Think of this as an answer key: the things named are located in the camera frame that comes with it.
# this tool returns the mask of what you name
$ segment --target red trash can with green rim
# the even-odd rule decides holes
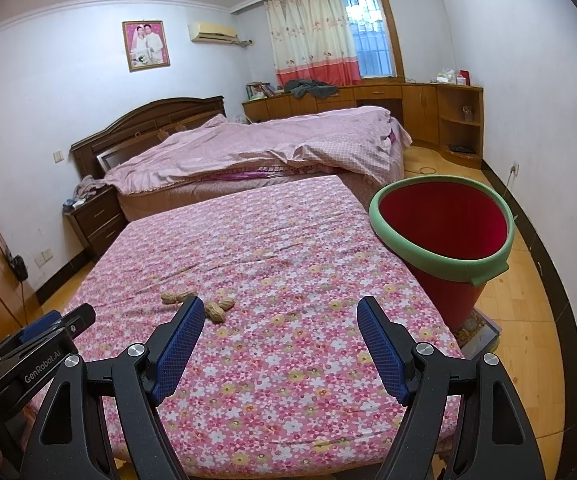
[[[499,194],[475,180],[435,174],[401,180],[377,192],[369,217],[451,330],[466,321],[486,282],[509,268],[513,215]]]

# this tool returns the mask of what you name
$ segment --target wooden cabinet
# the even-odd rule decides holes
[[[433,86],[402,87],[404,127],[413,140],[439,143],[438,96]]]
[[[372,105],[387,108],[413,140],[438,150],[456,164],[479,168],[484,131],[483,90],[450,84],[366,84],[340,88],[327,98],[311,94],[295,99],[284,94],[243,103],[254,122],[309,115],[343,108]]]
[[[101,258],[127,224],[113,186],[64,215],[91,258]]]

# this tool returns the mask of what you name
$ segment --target wooden headboard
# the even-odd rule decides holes
[[[90,174],[103,178],[104,156],[118,161],[128,160],[159,144],[171,134],[201,126],[211,117],[224,113],[222,96],[196,99],[173,97],[153,101],[125,114],[111,126],[71,146],[80,178]]]

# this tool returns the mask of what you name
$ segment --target air conditioner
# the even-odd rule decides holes
[[[195,43],[240,43],[235,28],[225,25],[195,22],[188,26],[188,31]]]

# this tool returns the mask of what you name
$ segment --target black baseboard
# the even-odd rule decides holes
[[[493,189],[500,195],[504,194],[504,182],[484,161],[482,172]],[[504,200],[511,208],[515,225],[524,238],[541,276],[560,340],[565,374],[565,430],[555,478],[564,479],[577,464],[577,325],[562,280],[533,224],[510,192],[506,192]]]
[[[91,258],[86,254],[86,251],[82,251],[59,269],[44,285],[35,291],[35,297],[38,299],[38,303],[40,305],[46,303],[48,298],[55,294],[62,285],[75,276],[76,273],[90,261]]]

